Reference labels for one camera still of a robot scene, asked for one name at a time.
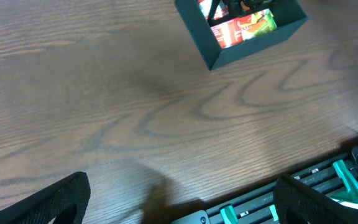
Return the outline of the red Pringles can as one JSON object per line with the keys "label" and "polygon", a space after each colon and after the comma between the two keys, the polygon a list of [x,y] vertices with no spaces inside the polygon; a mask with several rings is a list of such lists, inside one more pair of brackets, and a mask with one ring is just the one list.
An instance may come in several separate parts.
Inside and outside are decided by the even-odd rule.
{"label": "red Pringles can", "polygon": [[240,19],[235,18],[211,28],[222,49],[240,44],[244,41],[240,24]]}

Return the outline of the green yellow snack packet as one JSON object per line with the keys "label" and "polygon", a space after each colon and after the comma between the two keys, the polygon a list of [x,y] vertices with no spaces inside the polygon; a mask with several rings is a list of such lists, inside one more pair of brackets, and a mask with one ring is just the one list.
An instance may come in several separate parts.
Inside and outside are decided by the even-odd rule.
{"label": "green yellow snack packet", "polygon": [[239,18],[239,27],[243,40],[267,34],[277,28],[270,9],[263,9],[245,17]]}

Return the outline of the dark green box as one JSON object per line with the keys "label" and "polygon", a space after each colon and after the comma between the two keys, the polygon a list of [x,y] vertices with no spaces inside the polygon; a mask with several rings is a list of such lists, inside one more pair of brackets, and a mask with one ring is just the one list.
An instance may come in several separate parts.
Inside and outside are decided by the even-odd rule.
{"label": "dark green box", "polygon": [[175,6],[209,70],[289,39],[308,19],[298,1],[278,1],[270,6],[277,29],[224,48],[218,43],[195,0],[176,0]]}

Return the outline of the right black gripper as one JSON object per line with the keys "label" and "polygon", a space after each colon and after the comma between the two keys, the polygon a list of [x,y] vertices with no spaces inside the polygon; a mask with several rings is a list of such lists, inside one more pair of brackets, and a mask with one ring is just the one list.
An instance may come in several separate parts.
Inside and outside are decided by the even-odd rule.
{"label": "right black gripper", "polygon": [[[227,14],[219,19],[215,19],[214,15],[220,2],[227,7]],[[276,2],[277,0],[212,0],[207,22],[210,27],[216,26],[231,19],[248,16],[263,9],[270,8]]]}

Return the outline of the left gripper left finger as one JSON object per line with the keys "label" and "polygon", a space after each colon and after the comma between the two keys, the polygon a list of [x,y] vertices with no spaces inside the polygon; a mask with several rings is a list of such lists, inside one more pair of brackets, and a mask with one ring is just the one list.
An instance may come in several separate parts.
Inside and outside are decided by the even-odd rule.
{"label": "left gripper left finger", "polygon": [[85,172],[62,180],[0,211],[0,224],[70,223],[81,224],[91,190]]}

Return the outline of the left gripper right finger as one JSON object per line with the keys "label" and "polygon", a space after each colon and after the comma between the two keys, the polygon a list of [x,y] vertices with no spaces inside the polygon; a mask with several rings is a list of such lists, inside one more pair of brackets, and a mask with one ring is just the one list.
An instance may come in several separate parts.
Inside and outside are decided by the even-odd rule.
{"label": "left gripper right finger", "polygon": [[343,206],[289,175],[278,178],[273,204],[280,224],[358,224],[358,209]]}

